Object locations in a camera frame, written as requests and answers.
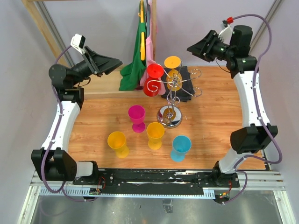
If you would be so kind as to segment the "red plastic wine glass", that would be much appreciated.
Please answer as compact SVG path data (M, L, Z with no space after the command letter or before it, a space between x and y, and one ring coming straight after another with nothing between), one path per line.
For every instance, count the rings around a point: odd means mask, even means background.
M143 85L143 92L148 97L155 97L159 94L161 89L161 82L159 78L163 75L163 68L157 63L149 65L146 69L147 78Z

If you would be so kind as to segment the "magenta plastic wine glass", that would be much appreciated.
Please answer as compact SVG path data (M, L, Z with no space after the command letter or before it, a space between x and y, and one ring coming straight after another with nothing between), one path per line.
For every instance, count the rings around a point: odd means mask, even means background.
M133 105L128 110L128 116L133 123L133 131L135 133L142 133L145 130L145 109L141 105Z

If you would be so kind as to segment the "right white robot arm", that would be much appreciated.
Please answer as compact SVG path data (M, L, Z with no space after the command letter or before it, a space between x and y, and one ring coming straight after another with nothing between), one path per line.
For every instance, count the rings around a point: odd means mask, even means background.
M238 187L237 168L246 158L265 149L278 133L277 126L271 125L264 110L257 59L249 54L252 35L249 26L227 26L220 33L210 30L202 40L187 48L206 62L224 60L241 102L242 128L231 133L231 148L216 162L208 177L218 187L228 183Z

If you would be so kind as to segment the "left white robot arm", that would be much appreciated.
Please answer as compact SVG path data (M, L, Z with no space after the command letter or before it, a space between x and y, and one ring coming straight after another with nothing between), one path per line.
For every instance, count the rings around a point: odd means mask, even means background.
M75 161L68 154L74 122L85 99L84 88L79 83L90 80L91 75L110 74L122 65L122 61L99 55L88 46L83 48L82 57L83 60L71 68L55 62L49 69L57 111L45 142L31 153L33 165L43 182L72 182L82 178L94 185L100 180L95 161Z

